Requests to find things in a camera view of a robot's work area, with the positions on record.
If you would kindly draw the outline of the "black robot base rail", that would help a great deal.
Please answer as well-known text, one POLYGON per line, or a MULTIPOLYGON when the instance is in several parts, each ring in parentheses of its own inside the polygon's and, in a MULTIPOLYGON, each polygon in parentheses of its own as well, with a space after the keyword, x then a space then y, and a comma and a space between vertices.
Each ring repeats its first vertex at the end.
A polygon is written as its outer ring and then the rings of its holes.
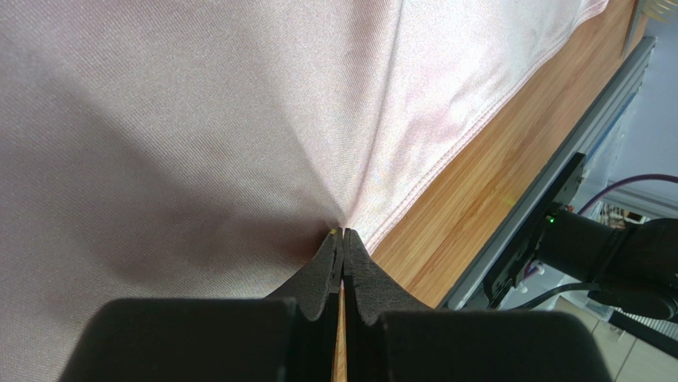
POLYGON ((529 273, 544 229, 575 198, 582 182, 586 155, 575 153, 549 185, 515 235, 499 254, 480 285, 481 308, 496 309, 509 291, 529 273))

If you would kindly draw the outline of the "pink cloth napkin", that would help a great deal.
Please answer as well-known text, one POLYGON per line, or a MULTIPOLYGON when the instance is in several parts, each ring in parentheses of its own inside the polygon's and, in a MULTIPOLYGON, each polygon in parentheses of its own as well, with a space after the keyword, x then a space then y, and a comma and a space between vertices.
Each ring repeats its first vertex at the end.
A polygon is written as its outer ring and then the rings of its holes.
POLYGON ((1 378, 116 298, 373 250, 605 1, 4 1, 1 378))

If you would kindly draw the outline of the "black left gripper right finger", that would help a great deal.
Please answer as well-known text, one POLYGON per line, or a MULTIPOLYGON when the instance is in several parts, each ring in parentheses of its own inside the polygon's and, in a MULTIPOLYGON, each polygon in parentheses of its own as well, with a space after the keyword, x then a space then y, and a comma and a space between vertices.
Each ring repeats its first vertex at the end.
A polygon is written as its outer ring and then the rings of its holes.
POLYGON ((343 234, 343 254, 347 380, 387 381, 387 330, 381 315, 432 308, 384 271, 351 228, 343 234))

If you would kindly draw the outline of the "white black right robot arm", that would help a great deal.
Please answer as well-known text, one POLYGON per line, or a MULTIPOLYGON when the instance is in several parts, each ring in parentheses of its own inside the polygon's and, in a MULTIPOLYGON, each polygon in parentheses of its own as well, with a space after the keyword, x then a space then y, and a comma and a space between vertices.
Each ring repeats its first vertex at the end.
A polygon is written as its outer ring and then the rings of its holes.
POLYGON ((675 219, 619 229, 562 211, 547 221, 535 256, 580 281, 596 302, 628 314, 677 320, 675 219))

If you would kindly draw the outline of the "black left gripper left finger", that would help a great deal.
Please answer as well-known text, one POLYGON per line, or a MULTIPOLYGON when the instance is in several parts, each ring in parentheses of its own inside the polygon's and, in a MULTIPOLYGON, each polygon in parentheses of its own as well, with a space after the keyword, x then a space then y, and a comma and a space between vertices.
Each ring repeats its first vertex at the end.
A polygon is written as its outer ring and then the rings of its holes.
POLYGON ((332 229, 314 257, 266 299, 295 303, 286 381, 331 381, 337 344, 343 229, 332 229))

